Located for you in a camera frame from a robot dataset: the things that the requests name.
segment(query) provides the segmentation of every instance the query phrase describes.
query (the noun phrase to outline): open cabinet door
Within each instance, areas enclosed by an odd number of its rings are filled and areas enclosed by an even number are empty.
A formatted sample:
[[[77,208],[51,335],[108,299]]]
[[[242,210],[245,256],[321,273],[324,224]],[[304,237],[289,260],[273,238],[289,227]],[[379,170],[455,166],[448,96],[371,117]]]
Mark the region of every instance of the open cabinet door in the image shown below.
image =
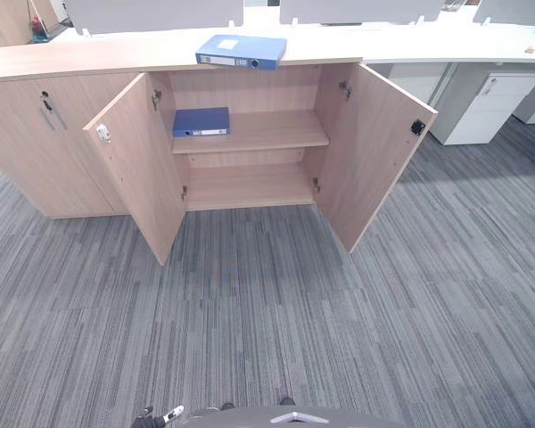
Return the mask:
[[[315,200],[345,249],[352,252],[437,111],[365,65],[352,67],[342,89],[336,76],[322,75],[323,94],[333,91],[334,99],[327,105],[334,105],[337,97],[342,105]]]
[[[186,211],[183,184],[161,114],[152,101],[160,84],[139,74],[84,131],[97,147],[119,195],[161,265]],[[161,95],[172,96],[161,91]],[[110,141],[98,135],[105,125]]]

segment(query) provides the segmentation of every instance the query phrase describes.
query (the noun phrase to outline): cabinet door latch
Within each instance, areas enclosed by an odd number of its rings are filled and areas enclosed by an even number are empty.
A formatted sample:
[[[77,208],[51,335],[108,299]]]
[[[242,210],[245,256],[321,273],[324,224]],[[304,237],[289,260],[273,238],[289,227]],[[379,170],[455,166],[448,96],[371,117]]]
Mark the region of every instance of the cabinet door latch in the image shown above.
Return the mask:
[[[343,80],[340,84],[339,84],[339,89],[341,89],[341,91],[345,94],[345,96],[347,97],[347,100],[349,100],[350,98],[350,94],[353,92],[353,88],[350,87],[348,84],[347,84],[347,80]]]
[[[157,89],[154,90],[154,94],[152,94],[152,107],[154,107],[154,110],[157,111],[157,107],[159,106],[159,103],[162,99],[162,91],[159,91]]]
[[[50,120],[45,115],[46,112],[49,113],[50,116],[55,117],[57,119],[57,121],[60,123],[60,125],[62,125],[62,128],[67,131],[68,127],[65,124],[65,122],[63,121],[62,116],[60,116],[60,113],[55,108],[54,103],[52,102],[52,98],[50,98],[50,95],[46,91],[42,91],[42,94],[39,97],[42,100],[42,103],[44,104],[44,107],[45,107],[45,111],[42,111],[42,109],[40,108],[40,110],[42,112],[42,116],[45,117],[45,119],[47,120],[48,125],[50,126],[50,128],[52,130],[55,130],[54,125],[50,122]]]
[[[315,187],[315,190],[317,193],[321,193],[321,185],[319,184],[319,178],[314,177],[313,178],[313,187]]]
[[[412,127],[410,127],[410,130],[413,134],[421,136],[422,132],[424,131],[424,128],[426,128],[424,122],[422,122],[420,119],[416,119],[415,122],[412,124]]]

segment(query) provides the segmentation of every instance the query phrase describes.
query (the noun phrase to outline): cabinet shelf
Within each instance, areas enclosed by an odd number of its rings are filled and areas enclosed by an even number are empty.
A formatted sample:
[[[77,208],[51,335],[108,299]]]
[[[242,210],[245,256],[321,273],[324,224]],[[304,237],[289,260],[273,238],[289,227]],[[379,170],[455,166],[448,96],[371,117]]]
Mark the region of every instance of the cabinet shelf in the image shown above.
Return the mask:
[[[189,210],[313,203],[300,163],[191,169]]]
[[[240,152],[329,145],[312,110],[230,114],[228,136],[175,138],[174,154]]]

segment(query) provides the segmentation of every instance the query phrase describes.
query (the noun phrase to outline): white drawer unit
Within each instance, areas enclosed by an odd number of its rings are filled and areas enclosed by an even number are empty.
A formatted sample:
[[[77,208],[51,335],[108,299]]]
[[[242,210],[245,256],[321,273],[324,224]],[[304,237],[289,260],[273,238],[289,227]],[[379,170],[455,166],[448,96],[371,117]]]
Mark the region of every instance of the white drawer unit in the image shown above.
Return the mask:
[[[535,72],[458,68],[440,101],[432,133],[444,145],[486,144],[535,87]]]

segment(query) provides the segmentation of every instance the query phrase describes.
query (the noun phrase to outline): binder label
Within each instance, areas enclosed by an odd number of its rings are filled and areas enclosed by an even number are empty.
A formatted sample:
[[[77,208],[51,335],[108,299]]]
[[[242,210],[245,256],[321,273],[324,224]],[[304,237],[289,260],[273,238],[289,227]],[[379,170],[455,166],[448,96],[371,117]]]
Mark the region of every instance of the binder label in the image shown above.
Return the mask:
[[[235,66],[234,58],[224,58],[223,56],[205,56],[200,55],[200,59],[206,64],[220,64],[220,65],[232,65]]]
[[[227,133],[227,129],[195,129],[193,136],[223,136]]]

